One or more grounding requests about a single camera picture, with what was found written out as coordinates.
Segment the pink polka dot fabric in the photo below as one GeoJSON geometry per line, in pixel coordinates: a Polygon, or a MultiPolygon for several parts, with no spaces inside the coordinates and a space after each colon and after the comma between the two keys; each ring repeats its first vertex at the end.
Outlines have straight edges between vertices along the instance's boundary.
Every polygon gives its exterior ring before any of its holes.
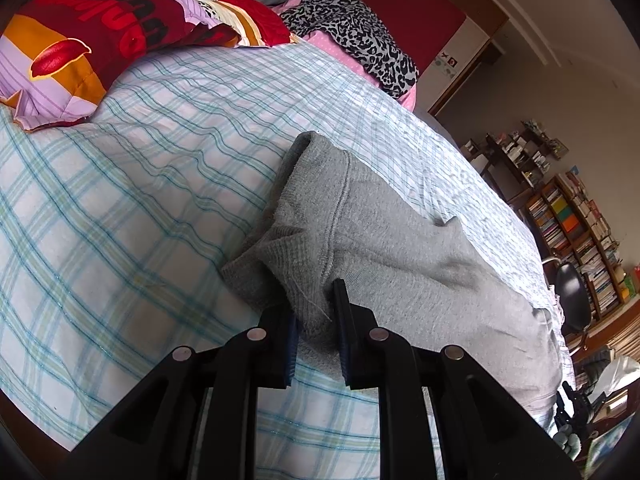
{"type": "MultiPolygon", "coordinates": [[[[280,6],[274,7],[273,10],[280,14],[291,7],[298,6],[302,0],[287,0],[280,6]]],[[[352,72],[358,74],[363,77],[367,81],[369,81],[376,88],[380,87],[379,81],[373,76],[369,75],[365,72],[364,68],[360,63],[358,63],[353,57],[349,56],[344,49],[335,43],[333,38],[329,36],[326,32],[321,30],[315,30],[311,34],[307,34],[302,37],[303,40],[308,41],[312,45],[324,50],[329,56],[334,57],[338,61],[340,61],[344,66],[349,68],[352,72]]],[[[410,112],[414,111],[415,107],[415,85],[411,87],[411,89],[404,95],[400,96],[398,99],[398,103],[402,105],[404,108],[409,110],[410,112]]]]}

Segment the red headboard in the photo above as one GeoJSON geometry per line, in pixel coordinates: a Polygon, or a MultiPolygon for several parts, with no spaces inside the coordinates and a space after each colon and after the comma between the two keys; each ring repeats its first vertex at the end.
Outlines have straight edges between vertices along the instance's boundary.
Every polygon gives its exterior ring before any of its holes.
{"type": "Polygon", "coordinates": [[[423,72],[465,21],[449,0],[363,0],[423,72]]]}

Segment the black device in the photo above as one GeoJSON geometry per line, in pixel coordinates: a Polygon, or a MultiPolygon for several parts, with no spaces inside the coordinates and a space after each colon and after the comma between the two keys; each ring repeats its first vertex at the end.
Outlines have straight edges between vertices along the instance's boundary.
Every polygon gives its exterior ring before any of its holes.
{"type": "MultiPolygon", "coordinates": [[[[580,479],[568,456],[464,349],[411,346],[379,327],[371,310],[351,304],[343,280],[334,282],[333,295],[345,382],[379,391],[382,480],[437,478],[424,387],[447,480],[580,479]]],[[[296,320],[277,306],[223,347],[178,347],[76,446],[58,480],[192,478],[197,447],[196,480],[253,479],[257,389],[290,384],[296,345],[296,320]]],[[[628,451],[635,467],[637,454],[628,451]]]]}

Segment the mattress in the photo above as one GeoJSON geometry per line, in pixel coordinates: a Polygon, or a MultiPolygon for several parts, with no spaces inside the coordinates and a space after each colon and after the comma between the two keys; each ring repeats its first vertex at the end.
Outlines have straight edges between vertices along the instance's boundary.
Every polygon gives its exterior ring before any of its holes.
{"type": "MultiPolygon", "coordinates": [[[[29,135],[0,107],[5,394],[70,449],[175,346],[211,348],[252,326],[218,269],[306,130],[425,218],[458,216],[500,278],[548,313],[573,381],[526,227],[446,139],[303,42],[156,52],[77,126],[29,135]]],[[[260,478],[378,476],[377,403],[303,362],[291,388],[260,391],[257,432],[260,478]]]]}

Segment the leopard print fabric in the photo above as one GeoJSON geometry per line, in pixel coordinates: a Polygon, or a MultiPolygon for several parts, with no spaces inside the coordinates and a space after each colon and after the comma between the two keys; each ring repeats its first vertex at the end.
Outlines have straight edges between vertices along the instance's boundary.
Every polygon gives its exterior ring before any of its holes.
{"type": "Polygon", "coordinates": [[[298,36],[314,30],[329,34],[394,99],[407,93],[418,79],[414,61],[360,0],[301,0],[280,17],[298,36]]]}

